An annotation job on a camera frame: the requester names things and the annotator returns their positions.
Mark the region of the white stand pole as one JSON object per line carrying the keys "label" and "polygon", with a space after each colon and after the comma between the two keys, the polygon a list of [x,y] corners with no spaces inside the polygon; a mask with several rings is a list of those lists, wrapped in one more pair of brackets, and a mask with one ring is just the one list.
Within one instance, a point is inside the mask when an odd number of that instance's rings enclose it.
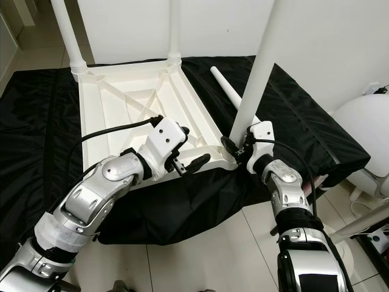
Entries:
{"label": "white stand pole", "polygon": [[389,223],[389,217],[379,218],[379,217],[361,217],[358,220],[340,228],[338,231],[334,231],[332,234],[329,234],[331,241],[334,244],[345,241],[348,237],[353,237],[356,234],[360,233],[370,233],[380,226],[386,225]]}

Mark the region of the small white plastic object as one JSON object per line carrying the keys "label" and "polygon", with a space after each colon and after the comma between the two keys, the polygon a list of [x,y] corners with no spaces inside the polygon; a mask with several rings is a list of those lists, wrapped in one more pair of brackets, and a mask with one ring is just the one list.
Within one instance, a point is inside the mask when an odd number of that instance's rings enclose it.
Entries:
{"label": "small white plastic object", "polygon": [[351,175],[348,181],[355,186],[348,199],[351,202],[358,202],[362,193],[367,193],[367,197],[375,200],[389,200],[389,175],[387,177],[360,177]]}

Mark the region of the black table cloth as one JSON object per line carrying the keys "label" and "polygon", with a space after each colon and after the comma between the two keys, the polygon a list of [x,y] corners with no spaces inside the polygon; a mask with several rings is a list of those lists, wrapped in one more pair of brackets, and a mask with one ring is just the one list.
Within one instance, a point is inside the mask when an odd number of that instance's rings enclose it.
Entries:
{"label": "black table cloth", "polygon": [[[81,176],[78,86],[70,70],[15,72],[1,97],[1,264],[8,267],[42,214]],[[285,70],[275,66],[256,116],[270,120],[275,152],[299,172],[334,187],[370,156]],[[99,246],[145,246],[154,292],[216,285],[229,292],[276,290],[242,208],[266,204],[269,192],[244,167],[221,168],[131,191],[100,226]]]}

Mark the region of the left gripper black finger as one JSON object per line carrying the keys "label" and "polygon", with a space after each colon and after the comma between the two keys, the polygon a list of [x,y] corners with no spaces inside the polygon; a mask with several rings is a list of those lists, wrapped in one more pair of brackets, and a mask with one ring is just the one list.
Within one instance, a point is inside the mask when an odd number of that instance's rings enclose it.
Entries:
{"label": "left gripper black finger", "polygon": [[203,166],[206,165],[210,161],[210,154],[206,153],[202,156],[198,156],[198,158],[192,159],[192,161],[185,167],[185,170],[187,173],[196,173],[198,170],[200,170]]}

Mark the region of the grey robot left leg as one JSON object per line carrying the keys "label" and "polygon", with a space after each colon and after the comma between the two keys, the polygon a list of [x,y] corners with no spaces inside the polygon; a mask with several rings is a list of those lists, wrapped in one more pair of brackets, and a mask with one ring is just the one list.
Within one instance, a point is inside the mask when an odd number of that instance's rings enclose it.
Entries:
{"label": "grey robot left leg", "polygon": [[134,292],[134,290],[130,289],[124,280],[115,280],[113,287],[108,292]]}

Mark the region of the white plastic table leg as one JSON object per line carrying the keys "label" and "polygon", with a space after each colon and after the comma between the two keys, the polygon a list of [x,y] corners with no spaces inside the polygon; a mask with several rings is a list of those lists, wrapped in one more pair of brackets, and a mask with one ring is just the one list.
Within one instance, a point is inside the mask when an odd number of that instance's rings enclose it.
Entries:
{"label": "white plastic table leg", "polygon": [[301,0],[274,0],[230,132],[230,140],[239,147],[244,144],[247,127],[250,127],[255,117],[278,56],[291,46],[291,38],[297,34],[294,22],[295,15],[301,10],[300,6]]}
{"label": "white plastic table leg", "polygon": [[227,97],[230,99],[233,106],[235,106],[236,109],[239,109],[241,107],[241,95],[238,94],[236,89],[234,89],[231,84],[226,80],[225,76],[220,72],[219,69],[217,69],[216,66],[212,66],[210,68],[210,72],[216,79],[217,83],[221,86],[222,90],[225,92]]}
{"label": "white plastic table leg", "polygon": [[180,52],[180,21],[181,21],[181,0],[169,1],[169,44],[167,63],[169,66],[181,64]]}
{"label": "white plastic table leg", "polygon": [[81,54],[80,45],[78,45],[66,3],[64,0],[50,0],[50,2],[64,46],[66,47],[67,56],[69,56],[71,73],[74,80],[78,82],[81,75],[89,73],[88,64]]}

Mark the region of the white plastic table top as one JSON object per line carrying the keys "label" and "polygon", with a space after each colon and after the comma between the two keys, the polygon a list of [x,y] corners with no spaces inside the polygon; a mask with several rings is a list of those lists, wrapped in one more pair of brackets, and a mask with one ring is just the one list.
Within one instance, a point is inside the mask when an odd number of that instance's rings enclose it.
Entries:
{"label": "white plastic table top", "polygon": [[216,122],[178,64],[151,61],[92,67],[78,75],[78,95],[84,136],[162,115],[189,129],[179,150],[183,165],[208,154],[200,172],[237,168]]}

